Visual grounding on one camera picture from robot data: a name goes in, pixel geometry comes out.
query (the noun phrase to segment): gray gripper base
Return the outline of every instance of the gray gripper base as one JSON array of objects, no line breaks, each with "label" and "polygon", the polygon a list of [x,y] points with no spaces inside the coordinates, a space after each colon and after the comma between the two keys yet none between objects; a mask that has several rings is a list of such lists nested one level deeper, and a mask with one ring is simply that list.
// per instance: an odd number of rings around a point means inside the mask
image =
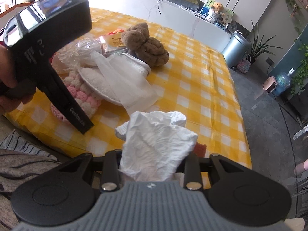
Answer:
[{"label": "gray gripper base", "polygon": [[177,181],[153,184],[128,182],[119,191],[103,193],[71,223],[36,227],[22,222],[13,231],[290,231],[283,221],[265,227],[232,223],[212,210],[201,192],[182,189]]}]

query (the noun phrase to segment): hand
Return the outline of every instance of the hand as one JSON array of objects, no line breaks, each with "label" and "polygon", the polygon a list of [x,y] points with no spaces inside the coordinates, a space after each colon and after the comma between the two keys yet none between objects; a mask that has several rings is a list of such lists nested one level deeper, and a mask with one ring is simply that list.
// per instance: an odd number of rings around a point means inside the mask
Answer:
[{"label": "hand", "polygon": [[[17,86],[14,74],[14,65],[11,61],[9,51],[0,45],[0,80],[9,88]],[[26,104],[30,102],[33,95],[27,95],[22,99],[9,99],[6,96],[0,96],[0,115],[11,112],[22,102]]]}]

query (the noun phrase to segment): trash can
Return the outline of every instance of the trash can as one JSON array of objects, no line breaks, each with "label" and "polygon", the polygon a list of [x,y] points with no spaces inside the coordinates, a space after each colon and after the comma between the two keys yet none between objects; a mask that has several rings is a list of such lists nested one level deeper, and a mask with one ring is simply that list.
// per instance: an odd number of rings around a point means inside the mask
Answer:
[{"label": "trash can", "polygon": [[251,44],[241,34],[235,33],[224,50],[221,52],[226,60],[228,67],[236,66],[245,55],[246,51],[251,49]]}]

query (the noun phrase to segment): yellow cloth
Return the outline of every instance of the yellow cloth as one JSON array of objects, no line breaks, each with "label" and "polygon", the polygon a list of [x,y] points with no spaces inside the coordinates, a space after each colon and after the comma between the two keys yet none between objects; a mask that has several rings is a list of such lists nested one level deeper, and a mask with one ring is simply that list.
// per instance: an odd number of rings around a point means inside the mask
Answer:
[{"label": "yellow cloth", "polygon": [[[93,29],[84,37],[99,37],[144,21],[100,9],[91,9],[91,16]],[[251,168],[241,109],[224,57],[169,28],[151,22],[148,25],[150,35],[160,40],[170,54],[169,62],[152,68],[147,77],[160,96],[150,110],[182,112],[187,116],[186,127],[199,134],[199,143],[207,145],[206,157],[220,153]],[[7,117],[71,157],[87,151],[104,155],[121,148],[123,141],[116,138],[114,128],[129,120],[123,107],[102,101],[91,119],[95,126],[82,135],[51,113],[50,101],[39,90],[30,103],[21,104]]]}]

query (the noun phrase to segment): pink yarn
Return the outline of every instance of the pink yarn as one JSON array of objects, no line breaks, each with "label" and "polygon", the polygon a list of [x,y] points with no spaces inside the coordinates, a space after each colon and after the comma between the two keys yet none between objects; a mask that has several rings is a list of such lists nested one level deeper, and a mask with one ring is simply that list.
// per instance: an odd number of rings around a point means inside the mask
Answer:
[{"label": "pink yarn", "polygon": [[[70,94],[75,98],[86,115],[91,118],[97,111],[97,108],[101,105],[101,100],[98,97],[97,99],[93,97],[95,93],[93,93],[91,88],[84,83],[80,75],[76,72],[70,72],[69,76],[64,79],[64,83]],[[55,117],[57,117],[60,121],[69,123],[64,115],[53,104],[51,104],[50,107],[51,112]]]},{"label": "pink yarn", "polygon": [[76,98],[78,98],[78,99],[82,100],[83,102],[85,102],[87,100],[88,96],[87,96],[86,93],[84,93],[82,91],[78,91]]}]

